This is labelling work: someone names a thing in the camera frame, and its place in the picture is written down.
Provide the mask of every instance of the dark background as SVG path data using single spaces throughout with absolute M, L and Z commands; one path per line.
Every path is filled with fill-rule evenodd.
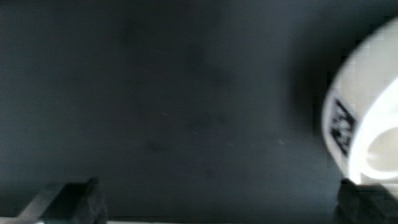
M 330 223 L 326 84 L 396 1 L 0 2 L 0 215 L 97 176 L 111 219 Z

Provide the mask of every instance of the white object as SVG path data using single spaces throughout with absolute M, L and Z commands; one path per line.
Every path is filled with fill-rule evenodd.
M 8 221 L 12 221 L 15 218 L 0 217 L 0 224 L 6 224 Z M 161 223 L 161 222 L 115 222 L 108 221 L 108 224 L 175 224 L 175 223 Z
M 398 180 L 398 18 L 340 66 L 324 98 L 321 132 L 351 181 Z

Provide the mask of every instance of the white curved surface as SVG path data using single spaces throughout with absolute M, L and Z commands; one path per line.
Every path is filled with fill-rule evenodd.
M 6 222 L 12 221 L 14 219 L 15 218 L 0 217 L 0 224 L 6 224 Z M 108 224 L 175 224 L 175 223 L 161 223 L 161 222 L 117 222 L 117 221 L 108 221 L 106 223 Z
M 321 131 L 326 148 L 344 176 L 360 184 L 364 180 L 383 182 L 398 178 L 396 168 L 378 170 L 367 163 L 372 156 L 372 165 L 383 163 L 385 155 L 367 150 L 381 133 L 398 127 L 398 19 L 376 30 L 365 39 L 342 64 L 323 105 Z M 332 117 L 332 103 L 339 99 L 356 119 L 356 128 L 348 150 L 348 158 L 337 148 L 328 129 Z

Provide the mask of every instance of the dark gray wall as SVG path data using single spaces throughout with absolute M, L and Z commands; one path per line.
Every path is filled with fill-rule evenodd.
M 1 1 L 1 215 L 47 182 L 99 176 L 118 219 L 330 222 L 314 59 L 360 4 Z

